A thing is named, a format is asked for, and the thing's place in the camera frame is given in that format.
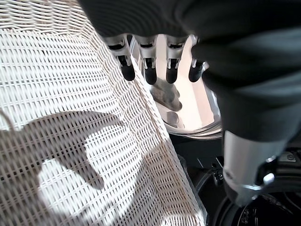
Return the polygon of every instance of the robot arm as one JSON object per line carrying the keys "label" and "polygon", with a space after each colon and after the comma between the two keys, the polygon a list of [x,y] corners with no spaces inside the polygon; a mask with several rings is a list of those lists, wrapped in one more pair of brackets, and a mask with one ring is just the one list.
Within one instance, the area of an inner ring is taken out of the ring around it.
{"label": "robot arm", "polygon": [[[275,177],[275,161],[301,121],[301,2],[297,0],[80,0],[91,23],[135,77],[125,34],[139,37],[155,68],[157,34],[168,35],[170,83],[185,38],[201,39],[193,59],[207,61],[205,84],[216,93],[224,130],[226,191],[246,205]],[[152,71],[147,78],[154,83]]]}

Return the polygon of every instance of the black cable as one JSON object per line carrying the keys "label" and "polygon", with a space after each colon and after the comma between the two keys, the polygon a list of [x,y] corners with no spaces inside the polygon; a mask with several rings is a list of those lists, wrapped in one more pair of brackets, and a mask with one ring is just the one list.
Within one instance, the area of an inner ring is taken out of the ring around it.
{"label": "black cable", "polygon": [[195,187],[197,193],[199,193],[201,191],[204,184],[211,177],[212,173],[213,173],[213,169],[209,169],[207,172],[201,172],[198,175],[198,178],[197,178],[196,182],[194,183],[194,187]]}
{"label": "black cable", "polygon": [[287,201],[288,201],[290,204],[292,204],[292,205],[293,205],[294,207],[296,207],[298,210],[301,210],[301,207],[298,206],[296,203],[294,203],[294,202],[287,196],[287,194],[286,194],[285,192],[283,192],[283,194],[284,194],[285,198],[287,199]]}

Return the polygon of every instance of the black machine part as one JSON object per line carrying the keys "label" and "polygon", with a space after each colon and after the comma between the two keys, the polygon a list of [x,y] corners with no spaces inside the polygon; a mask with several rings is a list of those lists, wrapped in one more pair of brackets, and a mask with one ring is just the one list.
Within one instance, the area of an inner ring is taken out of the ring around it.
{"label": "black machine part", "polygon": [[[282,153],[301,122],[300,1],[79,2],[129,81],[135,74],[126,34],[196,35],[200,41],[192,58],[208,62],[202,79],[216,93],[221,111],[229,195],[243,206],[273,183],[270,169],[260,180],[258,169]],[[177,63],[166,75],[170,83],[176,79]]]}
{"label": "black machine part", "polygon": [[242,207],[227,197],[223,186],[215,184],[214,169],[200,171],[194,186],[208,212],[208,226],[300,225],[300,154],[298,148],[288,148],[277,160],[275,184]]}

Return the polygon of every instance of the woven wicker texture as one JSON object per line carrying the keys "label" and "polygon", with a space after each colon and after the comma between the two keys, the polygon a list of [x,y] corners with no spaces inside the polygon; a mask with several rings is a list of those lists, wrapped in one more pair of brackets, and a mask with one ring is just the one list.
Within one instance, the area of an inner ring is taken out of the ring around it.
{"label": "woven wicker texture", "polygon": [[75,1],[0,0],[0,225],[204,225],[137,72]]}

